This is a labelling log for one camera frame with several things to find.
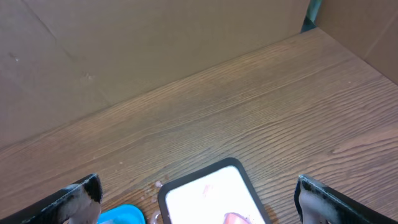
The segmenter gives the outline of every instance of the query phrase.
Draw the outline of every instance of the blue bowl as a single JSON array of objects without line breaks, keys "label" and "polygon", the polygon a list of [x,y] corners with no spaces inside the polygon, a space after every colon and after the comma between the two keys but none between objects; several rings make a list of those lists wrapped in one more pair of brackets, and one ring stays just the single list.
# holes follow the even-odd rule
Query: blue bowl
[{"label": "blue bowl", "polygon": [[144,214],[133,205],[121,205],[99,216],[98,224],[145,224]]}]

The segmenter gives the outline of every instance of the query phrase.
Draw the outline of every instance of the cardboard wall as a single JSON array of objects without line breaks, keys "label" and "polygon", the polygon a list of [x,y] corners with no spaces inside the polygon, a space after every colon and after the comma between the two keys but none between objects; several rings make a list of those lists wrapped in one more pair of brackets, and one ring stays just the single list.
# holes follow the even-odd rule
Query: cardboard wall
[{"label": "cardboard wall", "polygon": [[298,34],[307,6],[0,1],[0,147]]},{"label": "cardboard wall", "polygon": [[398,1],[323,0],[315,23],[398,83]]}]

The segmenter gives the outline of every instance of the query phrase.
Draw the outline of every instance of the wood grain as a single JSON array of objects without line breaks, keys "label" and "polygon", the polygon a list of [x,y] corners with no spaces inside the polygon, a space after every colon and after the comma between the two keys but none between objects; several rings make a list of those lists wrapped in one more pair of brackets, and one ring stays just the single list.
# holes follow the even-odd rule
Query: wood grain
[{"label": "wood grain", "polygon": [[154,182],[236,157],[275,223],[309,174],[398,219],[398,87],[320,29],[0,149],[0,217],[91,172],[146,217]]}]

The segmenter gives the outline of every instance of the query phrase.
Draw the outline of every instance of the teal object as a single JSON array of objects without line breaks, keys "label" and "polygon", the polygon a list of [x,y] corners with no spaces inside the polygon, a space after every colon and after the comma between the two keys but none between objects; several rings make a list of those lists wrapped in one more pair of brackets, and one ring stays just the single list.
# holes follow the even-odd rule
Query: teal object
[{"label": "teal object", "polygon": [[144,214],[133,205],[121,205],[99,216],[98,224],[145,224]]}]

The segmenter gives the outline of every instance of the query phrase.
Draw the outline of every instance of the wooden table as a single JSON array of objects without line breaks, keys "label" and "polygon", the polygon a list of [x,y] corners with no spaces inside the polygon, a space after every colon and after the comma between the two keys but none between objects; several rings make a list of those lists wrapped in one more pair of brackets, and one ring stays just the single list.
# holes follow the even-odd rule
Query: wooden table
[{"label": "wooden table", "polygon": [[0,217],[86,174],[148,217],[154,182],[238,158],[274,223],[309,174],[398,219],[398,86],[320,29],[0,150]]}]

